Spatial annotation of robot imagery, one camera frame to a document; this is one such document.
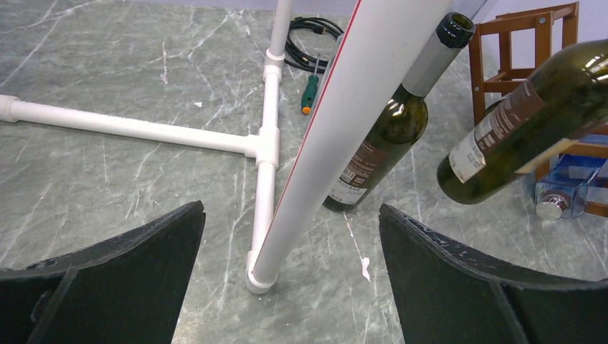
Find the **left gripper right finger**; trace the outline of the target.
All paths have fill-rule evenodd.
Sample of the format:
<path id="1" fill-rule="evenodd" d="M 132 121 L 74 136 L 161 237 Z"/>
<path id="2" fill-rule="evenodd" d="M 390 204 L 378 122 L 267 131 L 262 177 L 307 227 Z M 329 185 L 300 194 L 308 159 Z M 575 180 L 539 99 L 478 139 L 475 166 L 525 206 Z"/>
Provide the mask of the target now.
<path id="1" fill-rule="evenodd" d="M 606 280 L 511 264 L 387 204 L 379 233 L 406 343 L 607 341 Z"/>

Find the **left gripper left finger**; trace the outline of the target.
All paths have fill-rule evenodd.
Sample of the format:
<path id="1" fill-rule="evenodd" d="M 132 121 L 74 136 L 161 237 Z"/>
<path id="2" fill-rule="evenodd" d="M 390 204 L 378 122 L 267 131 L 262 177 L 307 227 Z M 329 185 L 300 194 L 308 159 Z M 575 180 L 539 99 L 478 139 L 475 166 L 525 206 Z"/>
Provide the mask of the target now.
<path id="1" fill-rule="evenodd" d="M 84 249 L 1 270 L 3 343 L 170 343 L 201 244 L 194 201 Z"/>

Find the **dark green wine bottle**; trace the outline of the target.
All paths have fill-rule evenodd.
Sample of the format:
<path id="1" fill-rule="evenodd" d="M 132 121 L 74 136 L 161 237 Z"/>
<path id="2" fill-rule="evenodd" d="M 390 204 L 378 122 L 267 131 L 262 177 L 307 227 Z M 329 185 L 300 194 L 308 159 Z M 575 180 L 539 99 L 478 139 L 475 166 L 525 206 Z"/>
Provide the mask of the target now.
<path id="1" fill-rule="evenodd" d="M 425 98 L 474 33 L 464 14 L 444 16 L 329 192 L 327 209 L 356 208 L 422 137 L 429 117 Z"/>

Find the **green wine bottle silver neck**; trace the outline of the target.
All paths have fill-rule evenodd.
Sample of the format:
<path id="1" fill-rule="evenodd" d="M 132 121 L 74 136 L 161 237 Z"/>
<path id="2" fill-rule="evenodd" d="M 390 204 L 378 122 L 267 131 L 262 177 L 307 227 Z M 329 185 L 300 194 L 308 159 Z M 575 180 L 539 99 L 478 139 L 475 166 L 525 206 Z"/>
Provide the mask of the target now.
<path id="1" fill-rule="evenodd" d="M 607 40 L 571 45 L 505 96 L 441 161 L 437 182 L 478 204 L 607 123 Z"/>

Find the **tall blue liquid bottle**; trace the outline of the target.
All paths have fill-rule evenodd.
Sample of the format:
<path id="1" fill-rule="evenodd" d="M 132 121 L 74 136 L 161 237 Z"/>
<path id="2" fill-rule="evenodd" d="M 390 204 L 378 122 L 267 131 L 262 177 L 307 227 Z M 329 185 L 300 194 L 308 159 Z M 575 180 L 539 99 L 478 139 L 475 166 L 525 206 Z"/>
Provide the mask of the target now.
<path id="1" fill-rule="evenodd" d="M 454 0 L 450 11 L 465 15 L 474 23 L 483 22 L 498 0 Z"/>

